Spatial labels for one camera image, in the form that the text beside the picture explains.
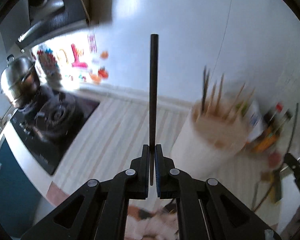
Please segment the black gas stove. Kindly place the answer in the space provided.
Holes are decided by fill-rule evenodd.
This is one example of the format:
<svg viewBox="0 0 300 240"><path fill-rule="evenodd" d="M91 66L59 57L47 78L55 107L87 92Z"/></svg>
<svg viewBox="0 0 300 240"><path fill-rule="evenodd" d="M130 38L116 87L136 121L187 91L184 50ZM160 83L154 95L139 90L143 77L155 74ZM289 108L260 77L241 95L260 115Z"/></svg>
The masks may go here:
<svg viewBox="0 0 300 240"><path fill-rule="evenodd" d="M32 101L14 113L11 123L38 164L53 175L99 104L41 86Z"/></svg>

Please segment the white plastic bag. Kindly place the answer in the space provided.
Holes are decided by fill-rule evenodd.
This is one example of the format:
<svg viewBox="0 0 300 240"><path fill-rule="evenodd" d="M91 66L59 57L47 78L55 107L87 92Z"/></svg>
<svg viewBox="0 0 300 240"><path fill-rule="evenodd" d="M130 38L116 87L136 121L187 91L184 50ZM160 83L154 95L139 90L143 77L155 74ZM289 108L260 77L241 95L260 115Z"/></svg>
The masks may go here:
<svg viewBox="0 0 300 240"><path fill-rule="evenodd" d="M278 151L270 151L267 154L267 170L273 171L273 170L278 170L279 168L282 167L283 164L283 154Z"/></svg>

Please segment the colourful wall stickers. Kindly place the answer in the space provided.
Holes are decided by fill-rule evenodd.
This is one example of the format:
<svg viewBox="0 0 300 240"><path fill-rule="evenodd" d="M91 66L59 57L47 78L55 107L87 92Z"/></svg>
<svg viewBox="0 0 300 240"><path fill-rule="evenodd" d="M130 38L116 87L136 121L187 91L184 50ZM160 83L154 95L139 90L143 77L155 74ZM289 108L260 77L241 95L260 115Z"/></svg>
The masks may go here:
<svg viewBox="0 0 300 240"><path fill-rule="evenodd" d="M47 40L31 49L36 70L44 78L99 85L109 78L109 53L98 48L92 32L78 32Z"/></svg>

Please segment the cream utensil holder canister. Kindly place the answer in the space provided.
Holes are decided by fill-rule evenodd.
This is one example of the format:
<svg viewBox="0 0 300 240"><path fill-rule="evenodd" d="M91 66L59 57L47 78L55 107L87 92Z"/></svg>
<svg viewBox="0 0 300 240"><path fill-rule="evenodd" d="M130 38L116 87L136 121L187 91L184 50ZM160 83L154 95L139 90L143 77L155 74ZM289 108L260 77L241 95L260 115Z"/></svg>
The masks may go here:
<svg viewBox="0 0 300 240"><path fill-rule="evenodd" d="M214 116L214 107L200 115L201 102L191 108L170 153L175 168L196 179L204 179L233 158L246 144L251 131L240 115L233 120Z"/></svg>

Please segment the soy sauce bottle orange label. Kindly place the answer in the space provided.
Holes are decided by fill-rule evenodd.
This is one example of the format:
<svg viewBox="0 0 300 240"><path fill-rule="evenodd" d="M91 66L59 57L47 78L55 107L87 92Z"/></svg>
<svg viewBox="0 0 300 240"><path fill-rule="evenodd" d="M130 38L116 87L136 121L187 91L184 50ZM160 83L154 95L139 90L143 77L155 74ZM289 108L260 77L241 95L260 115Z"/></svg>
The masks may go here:
<svg viewBox="0 0 300 240"><path fill-rule="evenodd" d="M265 130L256 140L256 144L252 148L252 152L262 153L278 141L281 136L283 127L293 117L293 114L289 109L287 109L284 114L282 114L282 111L283 104L281 102L278 102L263 116Z"/></svg>

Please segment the black yellow sponge brush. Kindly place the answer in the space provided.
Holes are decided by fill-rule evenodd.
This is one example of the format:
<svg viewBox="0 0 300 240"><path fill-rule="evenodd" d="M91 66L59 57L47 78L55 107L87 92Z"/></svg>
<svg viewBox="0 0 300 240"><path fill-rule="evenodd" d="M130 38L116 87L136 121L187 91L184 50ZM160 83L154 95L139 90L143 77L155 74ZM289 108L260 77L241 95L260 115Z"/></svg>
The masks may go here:
<svg viewBox="0 0 300 240"><path fill-rule="evenodd" d="M279 170L273 171L272 183L273 188L270 192L271 201L276 204L282 199L282 184Z"/></svg>

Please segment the steel pot with lid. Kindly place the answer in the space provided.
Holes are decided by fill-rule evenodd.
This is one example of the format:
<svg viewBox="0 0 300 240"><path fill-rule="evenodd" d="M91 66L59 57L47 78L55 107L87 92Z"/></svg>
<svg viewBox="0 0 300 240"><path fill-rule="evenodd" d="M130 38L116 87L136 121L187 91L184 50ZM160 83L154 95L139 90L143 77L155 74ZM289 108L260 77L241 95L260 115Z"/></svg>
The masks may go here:
<svg viewBox="0 0 300 240"><path fill-rule="evenodd" d="M35 62L28 56L7 57L7 66L0 76L1 92L14 108L23 108L40 88Z"/></svg>

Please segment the wooden chopstick green tip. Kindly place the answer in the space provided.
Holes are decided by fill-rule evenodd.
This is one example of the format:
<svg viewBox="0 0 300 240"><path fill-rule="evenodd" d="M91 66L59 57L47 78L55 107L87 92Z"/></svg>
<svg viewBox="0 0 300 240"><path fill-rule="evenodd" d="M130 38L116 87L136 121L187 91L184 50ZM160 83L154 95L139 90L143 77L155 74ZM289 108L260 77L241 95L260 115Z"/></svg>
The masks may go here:
<svg viewBox="0 0 300 240"><path fill-rule="evenodd" d="M223 90L223 82L224 82L224 73L222 74L221 81L219 84L218 97L217 97L217 102L216 102L216 107L215 107L215 115L218 115L218 112L219 112L220 100L222 97L222 90Z"/></svg>

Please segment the black range hood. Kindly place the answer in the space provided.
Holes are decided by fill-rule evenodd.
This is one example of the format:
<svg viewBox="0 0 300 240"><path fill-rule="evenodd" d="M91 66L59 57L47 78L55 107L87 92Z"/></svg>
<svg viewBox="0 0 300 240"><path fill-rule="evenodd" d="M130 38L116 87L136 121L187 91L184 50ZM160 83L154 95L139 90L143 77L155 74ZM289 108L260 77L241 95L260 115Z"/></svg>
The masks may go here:
<svg viewBox="0 0 300 240"><path fill-rule="evenodd" d="M92 19L91 0L0 0L0 34L6 51L85 28Z"/></svg>

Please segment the striped cat table mat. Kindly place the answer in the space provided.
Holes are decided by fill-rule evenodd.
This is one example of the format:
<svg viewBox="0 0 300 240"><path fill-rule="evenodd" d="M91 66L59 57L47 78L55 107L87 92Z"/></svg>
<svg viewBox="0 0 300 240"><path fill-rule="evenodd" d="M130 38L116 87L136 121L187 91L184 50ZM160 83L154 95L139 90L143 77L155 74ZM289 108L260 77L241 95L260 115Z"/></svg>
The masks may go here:
<svg viewBox="0 0 300 240"><path fill-rule="evenodd" d="M149 128L149 106L103 100L74 139L53 176L53 183L72 195L90 179L113 179L142 155L136 142ZM154 166L148 196L130 199L123 239L180 239L175 199L160 199Z"/></svg>

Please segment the white seasoning packet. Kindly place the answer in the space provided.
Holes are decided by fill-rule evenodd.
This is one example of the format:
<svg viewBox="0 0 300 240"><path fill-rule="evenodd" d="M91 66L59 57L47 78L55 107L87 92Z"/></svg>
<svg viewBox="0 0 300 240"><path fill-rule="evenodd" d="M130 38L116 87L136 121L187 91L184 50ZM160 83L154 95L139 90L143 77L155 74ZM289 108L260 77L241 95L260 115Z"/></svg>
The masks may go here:
<svg viewBox="0 0 300 240"><path fill-rule="evenodd" d="M250 133L247 142L252 142L257 139L264 131L263 118L260 112L259 104L253 100L246 113L247 120L249 121Z"/></svg>

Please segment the blue kitchen cabinet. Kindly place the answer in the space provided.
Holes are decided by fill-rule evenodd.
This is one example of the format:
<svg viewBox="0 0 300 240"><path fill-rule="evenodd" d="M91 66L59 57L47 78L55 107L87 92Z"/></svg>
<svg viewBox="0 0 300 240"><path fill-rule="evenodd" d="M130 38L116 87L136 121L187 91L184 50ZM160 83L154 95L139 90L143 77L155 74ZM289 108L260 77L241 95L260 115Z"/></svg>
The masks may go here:
<svg viewBox="0 0 300 240"><path fill-rule="evenodd" d="M8 143L0 146L0 224L14 238L32 227L42 195L19 166Z"/></svg>

